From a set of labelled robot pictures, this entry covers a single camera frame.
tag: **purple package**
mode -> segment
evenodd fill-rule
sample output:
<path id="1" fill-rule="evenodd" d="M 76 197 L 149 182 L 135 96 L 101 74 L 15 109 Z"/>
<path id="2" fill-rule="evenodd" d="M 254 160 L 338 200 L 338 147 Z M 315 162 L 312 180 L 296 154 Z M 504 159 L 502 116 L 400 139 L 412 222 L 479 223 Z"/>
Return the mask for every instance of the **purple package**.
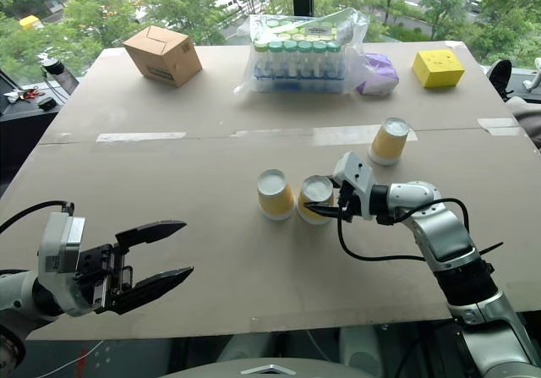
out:
<path id="1" fill-rule="evenodd" d="M 357 87 L 358 93 L 372 96 L 389 95 L 398 85 L 398 74 L 391 60 L 385 54 L 367 53 L 365 57 L 374 72 Z"/>

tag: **cardboard box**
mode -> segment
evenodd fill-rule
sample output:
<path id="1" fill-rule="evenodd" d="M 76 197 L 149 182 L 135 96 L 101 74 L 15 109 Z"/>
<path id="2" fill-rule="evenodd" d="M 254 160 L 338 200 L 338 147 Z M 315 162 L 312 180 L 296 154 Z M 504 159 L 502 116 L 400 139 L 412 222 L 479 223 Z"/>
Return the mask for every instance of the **cardboard box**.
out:
<path id="1" fill-rule="evenodd" d="M 201 70 L 189 36 L 151 25 L 123 43 L 147 78 L 181 86 Z"/>
<path id="2" fill-rule="evenodd" d="M 425 88 L 453 86 L 458 83 L 464 67 L 451 50 L 419 51 L 413 71 Z"/>

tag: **paper cup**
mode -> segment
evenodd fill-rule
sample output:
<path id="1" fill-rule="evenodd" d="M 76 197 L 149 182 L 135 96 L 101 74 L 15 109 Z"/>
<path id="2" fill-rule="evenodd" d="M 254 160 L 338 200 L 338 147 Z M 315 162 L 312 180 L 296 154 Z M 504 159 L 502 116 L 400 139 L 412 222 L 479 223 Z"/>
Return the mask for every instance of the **paper cup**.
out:
<path id="1" fill-rule="evenodd" d="M 306 178 L 298 195 L 297 211 L 298 214 L 310 224 L 325 224 L 331 221 L 329 217 L 324 217 L 313 213 L 308 207 L 304 207 L 305 203 L 317 202 L 332 205 L 332 182 L 327 177 L 314 175 Z"/>
<path id="2" fill-rule="evenodd" d="M 286 220 L 293 213 L 295 197 L 286 175 L 277 169 L 267 169 L 257 178 L 257 192 L 263 215 L 271 220 Z"/>
<path id="3" fill-rule="evenodd" d="M 406 144 L 409 126 L 401 118 L 387 118 L 369 148 L 369 157 L 381 165 L 398 162 Z"/>

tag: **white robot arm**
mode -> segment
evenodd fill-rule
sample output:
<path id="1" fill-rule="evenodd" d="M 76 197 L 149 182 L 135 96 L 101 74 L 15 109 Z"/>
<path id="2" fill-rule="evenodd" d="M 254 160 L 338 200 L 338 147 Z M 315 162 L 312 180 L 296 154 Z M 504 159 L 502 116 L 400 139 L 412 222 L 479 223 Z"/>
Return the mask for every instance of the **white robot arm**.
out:
<path id="1" fill-rule="evenodd" d="M 133 285 L 133 269 L 124 265 L 129 249 L 168 237 L 186 223 L 151 223 L 118 233 L 117 244 L 80 252 L 85 219 L 73 217 L 73 205 L 63 207 L 66 208 L 49 216 L 38 252 L 37 273 L 0 270 L 2 377 L 8 376 L 24 358 L 24 340 L 28 335 L 62 313 L 82 316 L 110 310 L 122 315 L 160 298 L 194 269 L 189 266 L 162 272 Z M 0 233 L 7 228 L 4 225 Z"/>
<path id="2" fill-rule="evenodd" d="M 340 188 L 338 207 L 315 203 L 306 206 L 322 216 L 338 219 L 339 239 L 346 251 L 342 220 L 350 222 L 353 216 L 370 220 L 376 216 L 380 224 L 404 223 L 447 298 L 447 307 L 462 329 L 479 373 L 486 377 L 541 377 L 539 356 L 526 329 L 492 280 L 492 265 L 481 258 L 470 238 L 467 212 L 462 223 L 445 207 L 444 201 L 453 201 L 465 209 L 459 200 L 442 200 L 439 190 L 425 182 L 378 185 L 370 166 L 353 152 L 336 164 L 332 180 Z M 385 259 L 422 260 L 400 255 Z M 512 371 L 525 375 L 513 375 Z"/>

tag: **yellow foam block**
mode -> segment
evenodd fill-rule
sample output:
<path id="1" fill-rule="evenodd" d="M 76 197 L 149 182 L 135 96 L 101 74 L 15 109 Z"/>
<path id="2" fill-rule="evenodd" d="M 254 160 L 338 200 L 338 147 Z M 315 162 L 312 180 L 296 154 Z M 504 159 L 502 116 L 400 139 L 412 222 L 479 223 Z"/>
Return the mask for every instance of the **yellow foam block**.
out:
<path id="1" fill-rule="evenodd" d="M 434 88 L 456 85 L 464 74 L 464 67 L 453 51 L 419 51 L 413 62 L 413 72 L 423 87 Z"/>

